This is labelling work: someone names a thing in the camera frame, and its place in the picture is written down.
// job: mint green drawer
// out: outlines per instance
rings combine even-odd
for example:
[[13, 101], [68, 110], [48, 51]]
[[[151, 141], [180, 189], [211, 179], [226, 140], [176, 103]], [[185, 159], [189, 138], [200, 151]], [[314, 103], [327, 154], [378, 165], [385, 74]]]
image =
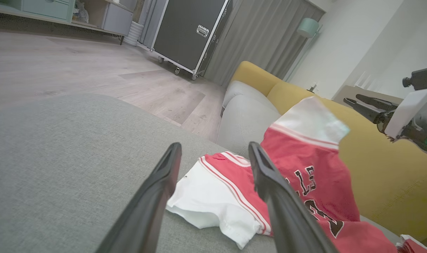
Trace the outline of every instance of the mint green drawer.
[[67, 19], [69, 6], [54, 0], [23, 0], [23, 11]]

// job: curtain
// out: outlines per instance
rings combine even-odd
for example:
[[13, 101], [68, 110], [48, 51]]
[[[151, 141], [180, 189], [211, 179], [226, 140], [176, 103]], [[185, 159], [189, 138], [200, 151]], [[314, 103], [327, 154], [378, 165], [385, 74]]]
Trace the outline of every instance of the curtain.
[[242, 61], [284, 78], [307, 38], [297, 34], [304, 18], [324, 11], [305, 0], [236, 0], [204, 78], [228, 85]]

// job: yellow sofa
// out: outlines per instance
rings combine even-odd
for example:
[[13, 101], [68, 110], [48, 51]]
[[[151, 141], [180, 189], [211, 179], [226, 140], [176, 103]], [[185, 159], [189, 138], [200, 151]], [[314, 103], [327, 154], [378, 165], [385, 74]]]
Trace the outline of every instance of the yellow sofa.
[[[284, 114], [300, 100], [316, 96], [283, 82], [250, 62], [242, 62], [232, 81], [264, 94]], [[320, 98], [350, 133], [340, 143], [340, 158], [348, 166], [361, 215], [395, 234], [427, 237], [427, 154], [405, 140], [391, 143], [376, 125], [353, 109]]]

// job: sofa armrest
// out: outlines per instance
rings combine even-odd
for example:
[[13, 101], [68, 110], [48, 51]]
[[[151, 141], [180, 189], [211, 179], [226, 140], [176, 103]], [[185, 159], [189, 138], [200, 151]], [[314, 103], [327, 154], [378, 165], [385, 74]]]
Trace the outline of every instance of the sofa armrest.
[[231, 82], [234, 80], [241, 81], [257, 89], [265, 96], [268, 96], [271, 89], [276, 83], [282, 82], [281, 79], [271, 75], [260, 67], [248, 62], [243, 61], [240, 63], [236, 72], [234, 73]]

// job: wooden floor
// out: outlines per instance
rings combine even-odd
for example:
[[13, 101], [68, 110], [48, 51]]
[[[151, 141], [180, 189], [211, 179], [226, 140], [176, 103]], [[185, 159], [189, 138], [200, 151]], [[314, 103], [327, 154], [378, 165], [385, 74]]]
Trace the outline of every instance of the wooden floor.
[[118, 42], [0, 30], [0, 109], [71, 93], [103, 94], [215, 142], [224, 88], [192, 81], [183, 70], [176, 76], [169, 62]]

